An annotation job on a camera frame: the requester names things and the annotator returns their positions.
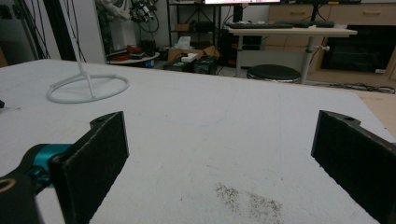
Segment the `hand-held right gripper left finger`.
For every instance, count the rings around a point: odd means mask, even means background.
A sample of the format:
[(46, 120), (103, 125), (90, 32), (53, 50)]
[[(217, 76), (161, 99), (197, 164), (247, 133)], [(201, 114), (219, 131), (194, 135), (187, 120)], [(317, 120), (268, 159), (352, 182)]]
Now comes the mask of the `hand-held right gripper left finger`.
[(121, 111), (91, 122), (91, 129), (49, 160), (66, 224), (89, 224), (129, 157)]

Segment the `black round stool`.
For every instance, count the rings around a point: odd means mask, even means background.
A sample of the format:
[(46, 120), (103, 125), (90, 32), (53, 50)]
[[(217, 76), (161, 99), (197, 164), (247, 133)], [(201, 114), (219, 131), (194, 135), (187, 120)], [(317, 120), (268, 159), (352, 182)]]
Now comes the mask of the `black round stool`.
[(302, 75), (293, 68), (277, 64), (260, 64), (247, 70), (247, 78), (280, 82), (297, 82)]

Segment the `round white low table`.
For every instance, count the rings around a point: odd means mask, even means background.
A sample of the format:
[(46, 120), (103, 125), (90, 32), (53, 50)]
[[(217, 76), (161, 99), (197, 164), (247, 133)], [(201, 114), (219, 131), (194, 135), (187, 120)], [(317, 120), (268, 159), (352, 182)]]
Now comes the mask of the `round white low table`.
[(160, 56), (159, 52), (155, 52), (152, 56), (148, 56), (145, 53), (136, 54), (136, 55), (122, 53), (122, 54), (110, 56), (106, 62), (109, 64), (145, 63), (145, 62), (153, 61), (159, 56)]

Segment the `cardboard box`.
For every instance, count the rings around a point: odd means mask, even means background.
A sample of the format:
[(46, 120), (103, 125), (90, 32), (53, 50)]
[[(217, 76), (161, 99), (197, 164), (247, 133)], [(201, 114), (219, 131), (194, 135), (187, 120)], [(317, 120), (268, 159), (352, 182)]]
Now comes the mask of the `cardboard box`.
[(203, 49), (176, 49), (170, 48), (168, 50), (167, 61), (172, 62), (176, 58), (181, 57), (184, 54), (188, 53), (195, 53), (199, 58), (203, 56), (210, 56), (218, 58), (220, 56), (219, 51), (216, 49), (215, 46), (209, 46)]

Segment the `black keyboard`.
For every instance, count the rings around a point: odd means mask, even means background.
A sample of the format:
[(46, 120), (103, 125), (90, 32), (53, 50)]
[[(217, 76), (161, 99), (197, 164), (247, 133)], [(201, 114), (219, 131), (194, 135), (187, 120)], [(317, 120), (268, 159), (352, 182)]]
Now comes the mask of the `black keyboard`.
[(232, 29), (290, 29), (292, 25), (286, 23), (242, 23), (229, 22), (226, 25)]

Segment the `black metal shelf rack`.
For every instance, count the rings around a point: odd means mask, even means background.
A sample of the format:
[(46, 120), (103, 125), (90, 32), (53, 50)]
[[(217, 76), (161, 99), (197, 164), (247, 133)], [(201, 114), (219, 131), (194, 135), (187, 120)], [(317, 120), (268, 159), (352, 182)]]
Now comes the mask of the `black metal shelf rack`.
[(220, 8), (206, 5), (204, 0), (166, 0), (169, 45), (182, 36), (194, 42), (209, 41), (217, 45)]

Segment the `light wooden desk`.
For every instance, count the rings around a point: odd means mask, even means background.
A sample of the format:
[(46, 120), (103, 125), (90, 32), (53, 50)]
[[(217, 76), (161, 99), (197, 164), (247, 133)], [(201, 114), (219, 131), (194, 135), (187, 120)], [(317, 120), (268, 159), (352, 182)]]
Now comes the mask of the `light wooden desk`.
[(356, 35), (358, 32), (349, 30), (347, 28), (289, 28), (289, 29), (229, 29), (229, 32), (238, 37), (237, 57), (235, 66), (235, 75), (238, 77), (242, 68), (243, 59), (243, 37), (245, 35), (262, 35), (262, 36), (307, 36), (308, 41), (306, 44), (304, 57), (302, 61), (302, 71), (300, 83), (305, 84), (309, 63), (312, 59), (314, 41), (317, 37), (349, 37)]

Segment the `monitor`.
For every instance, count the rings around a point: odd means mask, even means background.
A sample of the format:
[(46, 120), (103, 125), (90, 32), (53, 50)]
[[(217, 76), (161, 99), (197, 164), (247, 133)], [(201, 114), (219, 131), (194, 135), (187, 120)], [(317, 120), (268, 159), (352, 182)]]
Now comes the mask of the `monitor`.
[(206, 5), (237, 5), (237, 4), (253, 4), (253, 5), (268, 5), (280, 4), (282, 0), (202, 0)]

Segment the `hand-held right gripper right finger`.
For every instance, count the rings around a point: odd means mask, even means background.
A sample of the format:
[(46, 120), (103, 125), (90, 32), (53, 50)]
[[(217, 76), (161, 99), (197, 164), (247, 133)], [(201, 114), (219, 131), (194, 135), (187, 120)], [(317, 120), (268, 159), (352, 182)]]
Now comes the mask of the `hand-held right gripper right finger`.
[(361, 122), (321, 110), (311, 156), (380, 224), (396, 224), (396, 145)]

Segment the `wooden drawer cabinet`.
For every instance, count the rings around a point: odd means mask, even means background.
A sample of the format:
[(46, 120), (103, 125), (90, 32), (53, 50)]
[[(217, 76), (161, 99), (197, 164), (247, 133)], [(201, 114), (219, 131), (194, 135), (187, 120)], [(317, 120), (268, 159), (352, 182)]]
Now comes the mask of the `wooden drawer cabinet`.
[(317, 19), (355, 28), (358, 34), (316, 38), (316, 46), (330, 49), (316, 50), (309, 61), (309, 81), (396, 85), (396, 3), (322, 5)]

